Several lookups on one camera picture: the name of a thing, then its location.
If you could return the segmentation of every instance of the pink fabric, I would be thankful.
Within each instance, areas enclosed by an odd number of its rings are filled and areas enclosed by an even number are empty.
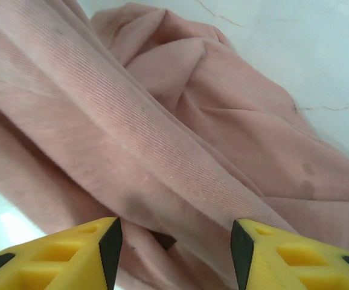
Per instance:
[[[0,192],[48,233],[119,215],[128,290],[237,289],[238,218],[349,249],[349,159],[218,29],[140,5],[0,0]]]

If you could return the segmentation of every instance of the pink garment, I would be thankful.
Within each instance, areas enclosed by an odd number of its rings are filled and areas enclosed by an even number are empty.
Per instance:
[[[141,5],[0,0],[0,193],[47,233],[120,216],[127,290],[237,289],[238,218],[349,249],[349,159],[218,29]]]

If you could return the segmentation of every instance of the wrinkled fabric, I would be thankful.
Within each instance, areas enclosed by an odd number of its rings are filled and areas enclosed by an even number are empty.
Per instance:
[[[136,4],[0,0],[0,193],[47,233],[120,216],[127,290],[237,289],[238,218],[349,250],[349,159],[217,28]]]

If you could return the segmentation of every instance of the yellow plastic part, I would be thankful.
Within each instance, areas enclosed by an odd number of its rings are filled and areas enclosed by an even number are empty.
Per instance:
[[[15,257],[0,267],[0,290],[107,290],[98,243],[115,220],[99,219],[1,251]]]
[[[247,290],[349,290],[349,256],[335,246],[247,219],[238,220],[254,241]]]

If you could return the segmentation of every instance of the marble surface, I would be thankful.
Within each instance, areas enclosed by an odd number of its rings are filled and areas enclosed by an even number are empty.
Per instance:
[[[88,16],[124,0],[78,0]],[[222,30],[286,88],[318,134],[349,156],[349,1],[143,0]],[[0,196],[0,250],[43,233]]]

